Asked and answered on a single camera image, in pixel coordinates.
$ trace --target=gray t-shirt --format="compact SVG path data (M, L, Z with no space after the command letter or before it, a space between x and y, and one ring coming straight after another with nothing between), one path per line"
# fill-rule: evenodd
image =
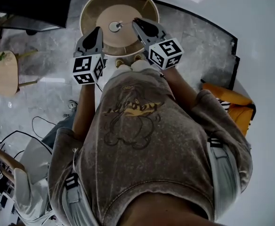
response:
M146 192L186 199L214 220L207 139L228 144L242 191L252 173L250 145L209 91L201 91L196 100L186 113L166 80L152 69L111 79L84 143L69 129L57 133L49 168L49 196L56 215L67 224L61 195L72 170L73 149L79 148L75 167L100 225L117 225L128 204Z

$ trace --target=white wall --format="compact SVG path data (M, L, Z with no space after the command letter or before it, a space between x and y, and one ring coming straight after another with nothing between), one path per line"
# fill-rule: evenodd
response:
M240 200L221 219L229 226L275 226L275 0L162 0L238 38L237 80L256 103L248 132L254 171Z

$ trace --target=orange cushion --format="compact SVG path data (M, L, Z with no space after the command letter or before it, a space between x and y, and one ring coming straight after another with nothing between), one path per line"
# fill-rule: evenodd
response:
M245 106L233 106L228 109L229 116L234 120L244 136L249 128L252 113L253 109Z
M236 105L249 105L252 104L252 100L240 95L239 93L225 89L216 85L209 83L204 83L202 85L203 89L208 89L215 97L223 101L228 101Z

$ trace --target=marker cube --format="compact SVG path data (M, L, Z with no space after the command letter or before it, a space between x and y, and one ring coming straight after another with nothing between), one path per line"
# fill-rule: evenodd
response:
M104 70L104 62L101 54L80 56L71 60L71 68L77 84L95 84Z
M149 57L160 69L165 70L179 63L184 50L176 38L149 46Z

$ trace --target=cartoon print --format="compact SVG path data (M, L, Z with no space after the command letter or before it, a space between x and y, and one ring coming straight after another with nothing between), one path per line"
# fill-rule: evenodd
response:
M115 105L103 112L105 116L113 115L105 126L107 133L104 142L109 146L123 142L134 149L144 149L151 142L151 136L161 120L158 109L164 101L147 99L145 88L139 85L123 85L119 90Z

